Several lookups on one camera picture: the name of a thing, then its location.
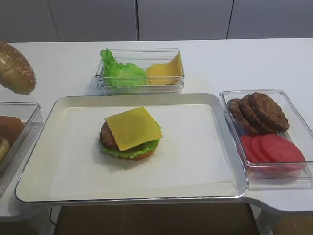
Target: bottom bun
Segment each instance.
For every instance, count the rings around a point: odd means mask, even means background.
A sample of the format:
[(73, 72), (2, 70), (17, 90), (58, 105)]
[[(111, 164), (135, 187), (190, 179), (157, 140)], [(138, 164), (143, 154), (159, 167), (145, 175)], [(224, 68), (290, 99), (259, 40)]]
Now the bottom bun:
[(134, 158), (129, 158), (128, 157), (128, 158), (122, 158), (122, 159), (138, 161), (138, 160), (142, 160), (142, 159), (145, 159), (145, 158), (149, 157), (151, 154), (153, 154), (154, 151), (155, 151), (155, 149), (154, 150), (150, 150), (150, 151), (145, 152), (145, 153), (142, 153), (142, 154), (139, 154), (139, 155), (137, 155)]
[(10, 145), (7, 139), (0, 137), (0, 161), (4, 158), (9, 151)]

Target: clear plastic container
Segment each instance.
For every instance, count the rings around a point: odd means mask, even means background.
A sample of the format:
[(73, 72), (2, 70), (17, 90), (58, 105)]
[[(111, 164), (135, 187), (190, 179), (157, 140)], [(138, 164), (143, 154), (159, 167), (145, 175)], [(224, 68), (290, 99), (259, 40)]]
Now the clear plastic container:
[(0, 197), (36, 140), (44, 122), (37, 103), (0, 102), (0, 116), (17, 117), (24, 128), (0, 162)]
[[(284, 133), (278, 135), (293, 142), (303, 153), (305, 162), (270, 162), (253, 163), (250, 162), (245, 154), (240, 136), (245, 135), (245, 131), (236, 123), (228, 110), (227, 102), (234, 98), (243, 98), (245, 95), (259, 92), (271, 97), (283, 110), (290, 128)], [(245, 91), (224, 91), (220, 93), (222, 106), (229, 129), (233, 135), (239, 155), (241, 156), (247, 174), (250, 179), (311, 179), (313, 172), (313, 133), (291, 103), (287, 95), (282, 90), (245, 90)]]
[[(110, 49), (113, 56), (119, 63), (134, 63), (137, 66), (146, 70), (152, 64), (163, 64), (172, 61), (175, 56), (180, 57), (179, 49), (129, 49), (129, 50), (114, 50)], [(173, 82), (168, 85), (140, 85), (140, 86), (110, 86), (107, 84), (107, 78), (102, 76), (104, 69), (102, 61), (100, 61), (97, 74), (95, 76), (95, 85), (97, 95), (119, 95), (119, 94), (180, 94), (184, 87), (184, 71), (180, 58), (180, 74), (181, 76), (166, 76), (171, 78)], [(149, 77), (149, 79), (160, 80), (165, 77)], [(138, 77), (110, 77), (114, 80), (134, 81)]]

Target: yellow cheese slice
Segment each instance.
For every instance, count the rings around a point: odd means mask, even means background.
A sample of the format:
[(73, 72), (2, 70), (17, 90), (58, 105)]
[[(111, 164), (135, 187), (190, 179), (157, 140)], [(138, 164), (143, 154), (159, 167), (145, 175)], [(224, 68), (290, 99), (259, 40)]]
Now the yellow cheese slice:
[(182, 75), (181, 59), (178, 53), (165, 64), (153, 64), (146, 69), (148, 85), (168, 85), (179, 80)]
[(144, 107), (105, 118), (119, 150), (162, 138), (160, 127)]

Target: cabinet door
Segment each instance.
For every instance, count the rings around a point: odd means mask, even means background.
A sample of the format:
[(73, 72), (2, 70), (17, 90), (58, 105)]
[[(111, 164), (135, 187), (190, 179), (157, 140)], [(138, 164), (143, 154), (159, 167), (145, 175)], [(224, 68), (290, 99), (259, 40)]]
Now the cabinet door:
[(57, 41), (47, 0), (0, 0), (0, 40)]
[(49, 0), (61, 41), (137, 41), (135, 0)]
[(235, 0), (228, 38), (313, 37), (313, 0)]
[(233, 0), (138, 0), (140, 40), (226, 39)]

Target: container with lettuce and cheese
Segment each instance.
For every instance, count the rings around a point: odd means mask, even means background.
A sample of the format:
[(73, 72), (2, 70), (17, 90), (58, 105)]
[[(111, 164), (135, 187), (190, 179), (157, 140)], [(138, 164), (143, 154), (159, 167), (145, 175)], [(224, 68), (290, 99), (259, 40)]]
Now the container with lettuce and cheese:
[(179, 49), (104, 49), (100, 57), (98, 94), (182, 93), (185, 76)]

